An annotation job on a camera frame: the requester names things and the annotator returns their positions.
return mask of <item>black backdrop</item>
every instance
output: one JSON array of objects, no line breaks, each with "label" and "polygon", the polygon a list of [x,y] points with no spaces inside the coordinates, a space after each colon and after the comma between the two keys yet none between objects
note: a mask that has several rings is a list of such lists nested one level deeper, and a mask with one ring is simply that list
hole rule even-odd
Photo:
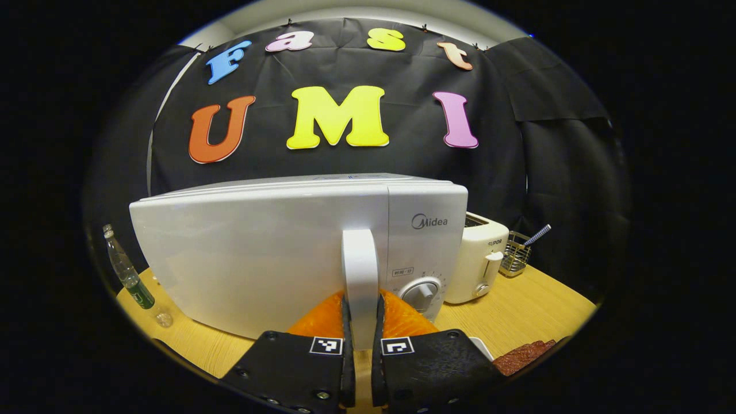
[{"label": "black backdrop", "polygon": [[[403,33],[406,49],[370,48],[375,27]],[[275,54],[265,45],[284,32],[316,33],[312,46]],[[245,40],[238,68],[213,85],[207,62]],[[472,71],[455,67],[438,42],[467,52]],[[545,224],[553,231],[534,247],[531,264],[585,295],[602,299],[610,278],[623,268],[629,227],[629,180],[609,114],[593,92],[554,53],[533,38],[488,50],[419,27],[372,19],[333,18],[294,22],[233,39],[196,55],[163,106],[163,97],[195,50],[167,51],[130,91],[106,131],[85,187],[85,226],[94,256],[113,286],[99,229],[113,223],[118,239],[142,270],[127,206],[149,195],[229,180],[289,175],[392,172],[451,180],[468,188],[468,211],[528,236]],[[342,102],[358,85],[381,97],[385,147],[330,146],[290,150],[297,101],[293,90],[322,86]],[[454,148],[435,91],[461,94],[479,145]],[[208,105],[255,95],[243,139],[226,159],[198,164],[188,154],[191,116]],[[210,141],[227,132],[229,110],[213,118]],[[149,149],[149,137],[152,140]],[[322,136],[322,131],[315,127]],[[350,125],[343,136],[350,132]],[[150,165],[146,165],[149,156]],[[150,170],[150,182],[146,169]]]},{"label": "black backdrop", "polygon": [[[11,194],[3,204],[12,216],[4,226],[11,293],[2,389],[10,412],[251,410],[151,347],[102,294],[79,204],[91,144],[113,105],[185,33],[241,5],[8,7],[9,22],[25,22],[7,42],[13,59],[4,101],[12,109],[6,121],[19,129],[3,153]],[[601,310],[553,358],[479,410],[726,412],[734,383],[731,353],[721,346],[728,324],[719,315],[729,290],[718,287],[728,273],[703,274],[699,263],[682,260],[713,245],[674,231],[695,217],[685,223],[693,233],[727,227],[729,215],[713,211],[732,201],[719,177],[733,174],[733,164],[718,159],[723,100],[714,95],[729,79],[722,61],[729,6],[499,1],[492,9],[533,32],[606,104],[623,131],[634,210],[626,271]]]}]

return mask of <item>utensil holder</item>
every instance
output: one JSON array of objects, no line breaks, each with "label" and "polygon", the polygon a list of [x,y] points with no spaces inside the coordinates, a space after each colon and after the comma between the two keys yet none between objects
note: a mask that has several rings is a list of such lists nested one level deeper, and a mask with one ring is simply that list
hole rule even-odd
[{"label": "utensil holder", "polygon": [[531,248],[524,246],[527,240],[529,237],[523,234],[516,231],[509,232],[509,240],[506,243],[506,250],[503,252],[503,260],[499,269],[505,277],[514,278],[526,269],[526,262],[531,254]]}]

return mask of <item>table surface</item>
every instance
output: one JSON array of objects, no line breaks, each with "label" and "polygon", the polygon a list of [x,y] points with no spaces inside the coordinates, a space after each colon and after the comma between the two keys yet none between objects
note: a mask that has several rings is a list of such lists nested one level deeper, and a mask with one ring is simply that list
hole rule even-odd
[{"label": "table surface", "polygon": [[[133,322],[151,338],[159,339],[209,374],[222,378],[245,354],[254,340],[211,328],[186,317],[147,269],[141,280],[156,298],[156,306],[174,318],[169,328],[156,324],[152,309],[137,305],[125,289],[118,303]],[[440,330],[461,329],[479,337],[493,357],[537,340],[559,341],[574,334],[596,306],[576,291],[527,266],[524,273],[506,278],[500,273],[485,296],[464,304],[443,304],[434,325]],[[371,407],[371,351],[355,352],[356,407],[349,413],[380,413]]]}]

